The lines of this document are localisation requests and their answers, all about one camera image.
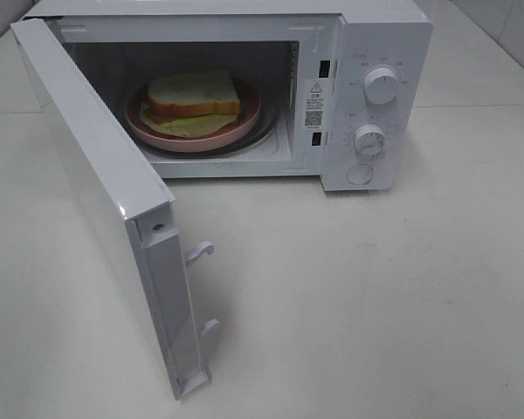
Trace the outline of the round door release button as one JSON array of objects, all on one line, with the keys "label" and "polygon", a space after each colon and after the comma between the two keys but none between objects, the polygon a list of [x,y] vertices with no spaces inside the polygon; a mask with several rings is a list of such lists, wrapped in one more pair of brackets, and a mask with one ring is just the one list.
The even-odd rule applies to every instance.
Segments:
[{"label": "round door release button", "polygon": [[348,170],[346,177],[353,185],[366,185],[373,178],[373,168],[367,164],[357,164]]}]

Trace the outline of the pink round plate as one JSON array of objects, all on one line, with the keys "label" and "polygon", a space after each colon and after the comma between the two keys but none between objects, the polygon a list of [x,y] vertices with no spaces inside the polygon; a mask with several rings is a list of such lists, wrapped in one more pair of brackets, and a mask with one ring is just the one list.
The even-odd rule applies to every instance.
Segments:
[{"label": "pink round plate", "polygon": [[262,101],[254,87],[237,78],[233,84],[241,105],[237,115],[157,117],[148,110],[147,87],[142,86],[127,98],[124,116],[132,133],[153,148],[173,153],[213,151],[241,140],[260,119]]}]

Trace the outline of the white microwave door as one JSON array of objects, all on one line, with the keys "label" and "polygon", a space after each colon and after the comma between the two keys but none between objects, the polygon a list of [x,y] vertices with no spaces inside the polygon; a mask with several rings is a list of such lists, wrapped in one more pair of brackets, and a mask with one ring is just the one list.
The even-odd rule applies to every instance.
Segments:
[{"label": "white microwave door", "polygon": [[187,268],[214,246],[182,250],[174,195],[49,26],[33,18],[11,29],[79,209],[182,399],[210,379],[199,340],[218,321],[195,322]]}]

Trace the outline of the toast sandwich with lettuce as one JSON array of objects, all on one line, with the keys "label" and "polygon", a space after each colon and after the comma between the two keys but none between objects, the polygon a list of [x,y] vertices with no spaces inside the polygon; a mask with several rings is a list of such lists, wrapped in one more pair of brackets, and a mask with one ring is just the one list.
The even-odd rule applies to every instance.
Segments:
[{"label": "toast sandwich with lettuce", "polygon": [[237,115],[241,111],[227,71],[179,73],[152,79],[147,94],[148,110],[157,117]]}]

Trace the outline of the glass microwave turntable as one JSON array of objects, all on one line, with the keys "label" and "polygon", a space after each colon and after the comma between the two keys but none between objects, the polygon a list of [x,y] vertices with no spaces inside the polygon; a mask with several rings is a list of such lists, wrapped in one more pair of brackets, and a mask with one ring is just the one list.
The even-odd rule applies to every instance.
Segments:
[{"label": "glass microwave turntable", "polygon": [[128,124],[136,140],[157,155],[176,159],[209,159],[242,152],[264,140],[279,120],[276,106],[265,106],[264,101],[248,99],[245,110],[231,123],[217,131],[198,138],[175,137],[158,133],[143,123],[141,117],[130,117]]}]

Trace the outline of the white lower timer knob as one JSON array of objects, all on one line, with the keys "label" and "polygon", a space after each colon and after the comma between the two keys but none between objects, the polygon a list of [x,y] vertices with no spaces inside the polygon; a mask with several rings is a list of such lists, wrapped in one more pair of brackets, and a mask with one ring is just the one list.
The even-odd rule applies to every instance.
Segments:
[{"label": "white lower timer knob", "polygon": [[379,155],[385,148],[386,135],[375,124],[365,124],[355,130],[355,151],[363,156]]}]

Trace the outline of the warning label sticker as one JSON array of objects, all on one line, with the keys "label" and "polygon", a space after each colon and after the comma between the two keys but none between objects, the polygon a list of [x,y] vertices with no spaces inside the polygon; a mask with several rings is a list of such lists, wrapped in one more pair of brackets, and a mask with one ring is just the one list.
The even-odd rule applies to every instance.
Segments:
[{"label": "warning label sticker", "polygon": [[327,116],[329,88],[328,79],[308,79],[303,87],[303,127],[321,129]]}]

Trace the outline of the white microwave oven body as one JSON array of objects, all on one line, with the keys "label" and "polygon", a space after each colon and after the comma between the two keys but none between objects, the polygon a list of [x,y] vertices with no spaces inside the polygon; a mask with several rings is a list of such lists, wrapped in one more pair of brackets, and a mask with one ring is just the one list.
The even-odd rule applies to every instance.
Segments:
[{"label": "white microwave oven body", "polygon": [[[38,18],[84,74],[159,176],[234,178],[317,176],[327,191],[386,189],[399,163],[432,24],[411,1],[41,1],[18,22]],[[389,65],[399,75],[394,100],[373,105],[363,77]],[[274,130],[242,152],[176,159],[143,147],[123,107],[151,79],[226,70],[279,109]],[[325,126],[303,127],[303,87],[328,79]],[[379,126],[384,150],[355,151],[355,130]],[[347,180],[373,168],[366,185]]]}]

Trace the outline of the white upper power knob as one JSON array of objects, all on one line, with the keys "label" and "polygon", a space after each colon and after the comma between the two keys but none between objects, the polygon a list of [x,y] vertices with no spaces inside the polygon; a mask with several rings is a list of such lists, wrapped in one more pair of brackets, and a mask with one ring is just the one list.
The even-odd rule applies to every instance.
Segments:
[{"label": "white upper power knob", "polygon": [[385,105],[394,100],[400,84],[397,70],[389,65],[375,66],[362,81],[365,97],[373,105]]}]

